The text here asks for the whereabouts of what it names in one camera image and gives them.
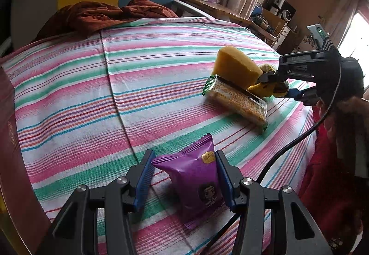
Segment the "banana peel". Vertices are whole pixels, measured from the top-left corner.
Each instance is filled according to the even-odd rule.
[[[260,66],[263,73],[275,71],[276,68],[271,64],[263,64]],[[259,98],[275,96],[277,98],[283,97],[288,93],[290,85],[288,81],[258,83],[250,86],[247,90]]]

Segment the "bed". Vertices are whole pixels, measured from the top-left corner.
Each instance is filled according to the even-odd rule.
[[[232,45],[258,64],[279,55],[239,25],[211,18],[141,19],[88,39],[75,34],[25,46],[2,63],[15,88],[19,145],[34,193],[52,222],[79,184],[107,185],[145,150],[179,151],[206,133],[243,175],[256,178],[268,159],[312,125],[312,111],[291,99],[266,98],[269,126],[259,133],[202,96],[219,48]],[[303,89],[303,81],[290,81]],[[262,185],[299,190],[315,134],[285,153]],[[165,172],[155,170],[144,211],[130,216],[138,254],[198,254],[232,216],[222,205],[190,231]],[[265,215],[264,246],[270,240]],[[230,254],[235,223],[210,254]],[[100,254],[106,254],[103,211]]]

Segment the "red blanket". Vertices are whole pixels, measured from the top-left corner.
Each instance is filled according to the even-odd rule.
[[[78,31],[82,36],[89,37],[100,29],[139,18],[177,17],[167,7],[149,0],[132,0],[122,8],[98,2],[79,2],[59,9],[45,23],[35,41],[72,31]]]
[[[314,121],[319,110],[313,109]],[[306,169],[299,197],[325,238],[348,239],[357,234],[366,211],[368,188],[348,173],[337,158],[335,144],[327,138],[323,124],[318,128],[315,153]]]

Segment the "purple snack package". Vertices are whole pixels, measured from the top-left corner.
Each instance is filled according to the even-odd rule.
[[[156,157],[152,165],[169,174],[181,204],[181,220],[194,229],[221,205],[217,164],[211,134],[175,154]]]

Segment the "window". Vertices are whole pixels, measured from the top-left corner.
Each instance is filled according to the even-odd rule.
[[[338,48],[342,57],[359,61],[364,73],[364,87],[369,85],[369,24],[360,13],[352,19],[344,40]]]

